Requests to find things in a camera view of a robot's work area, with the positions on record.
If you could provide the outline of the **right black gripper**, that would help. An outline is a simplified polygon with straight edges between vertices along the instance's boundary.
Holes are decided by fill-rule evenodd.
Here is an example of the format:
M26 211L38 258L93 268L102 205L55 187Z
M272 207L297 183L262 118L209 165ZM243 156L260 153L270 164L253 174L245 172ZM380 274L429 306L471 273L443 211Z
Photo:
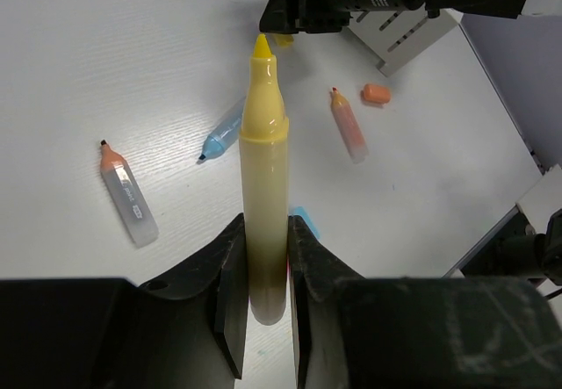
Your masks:
M264 33L340 32L349 25L351 0L268 0L259 22Z

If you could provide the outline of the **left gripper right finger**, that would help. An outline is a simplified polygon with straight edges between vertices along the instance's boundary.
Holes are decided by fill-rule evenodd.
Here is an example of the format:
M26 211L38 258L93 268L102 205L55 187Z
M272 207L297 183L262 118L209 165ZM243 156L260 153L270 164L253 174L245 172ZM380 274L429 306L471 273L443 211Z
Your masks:
M363 277L325 248L300 216L289 218L292 344L298 388L348 388L340 284Z

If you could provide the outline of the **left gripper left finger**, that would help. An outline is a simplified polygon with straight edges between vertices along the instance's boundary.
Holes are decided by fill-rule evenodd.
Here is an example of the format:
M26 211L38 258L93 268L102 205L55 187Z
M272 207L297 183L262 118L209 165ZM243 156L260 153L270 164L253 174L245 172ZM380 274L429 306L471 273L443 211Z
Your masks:
M246 338L243 216L141 288L140 387L234 387Z

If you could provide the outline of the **yellow highlighter pen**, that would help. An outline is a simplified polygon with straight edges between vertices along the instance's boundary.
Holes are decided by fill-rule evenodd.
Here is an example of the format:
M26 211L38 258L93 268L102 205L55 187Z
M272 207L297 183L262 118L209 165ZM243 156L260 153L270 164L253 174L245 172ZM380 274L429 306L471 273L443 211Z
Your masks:
M249 300L254 317L265 326L280 321L286 304L288 134L277 58L260 34L249 59L239 148Z

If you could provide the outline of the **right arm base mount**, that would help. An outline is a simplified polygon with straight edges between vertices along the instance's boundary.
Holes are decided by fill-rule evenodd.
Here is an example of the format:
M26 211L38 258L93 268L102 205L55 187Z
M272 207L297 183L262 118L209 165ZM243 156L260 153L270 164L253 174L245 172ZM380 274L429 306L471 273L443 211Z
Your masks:
M465 277L519 277L539 286L561 286L561 211L539 233L517 212L508 216L455 267Z

